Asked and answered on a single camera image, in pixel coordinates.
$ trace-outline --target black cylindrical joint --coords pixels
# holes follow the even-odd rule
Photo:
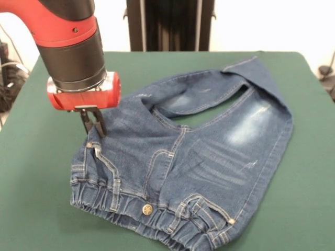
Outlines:
[[[94,0],[38,0],[56,16],[79,21],[94,14]]]
[[[68,47],[37,48],[55,85],[64,92],[94,88],[106,77],[99,30],[90,38]]]

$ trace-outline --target jeans pocket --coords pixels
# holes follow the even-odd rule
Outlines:
[[[220,231],[231,223],[228,213],[203,197],[192,207],[193,222],[203,231]]]

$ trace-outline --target belt loop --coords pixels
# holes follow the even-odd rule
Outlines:
[[[119,207],[120,185],[121,185],[121,180],[120,179],[114,179],[113,197],[111,199],[111,205],[110,205],[110,208],[109,208],[113,212],[116,212],[118,210],[118,207]]]
[[[173,219],[173,221],[171,222],[171,224],[167,228],[167,231],[169,233],[172,233],[177,229],[177,227],[180,223],[181,217],[182,217],[183,213],[185,212],[186,206],[187,205],[183,202],[180,203],[180,205],[178,206],[178,208],[176,210],[176,213],[175,213],[175,218]]]

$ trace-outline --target denim fabric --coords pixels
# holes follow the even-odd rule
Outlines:
[[[191,127],[172,118],[217,106]],[[71,205],[161,241],[171,250],[213,250],[236,239],[259,207],[293,129],[292,115],[256,57],[171,76],[104,112],[74,155]],[[146,215],[145,205],[153,210]]]

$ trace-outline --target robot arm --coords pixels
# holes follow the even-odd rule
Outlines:
[[[120,80],[105,68],[93,0],[0,0],[0,12],[18,16],[28,27],[50,78],[48,97],[58,110],[79,111],[86,131],[96,117],[106,134],[99,109],[116,107]]]

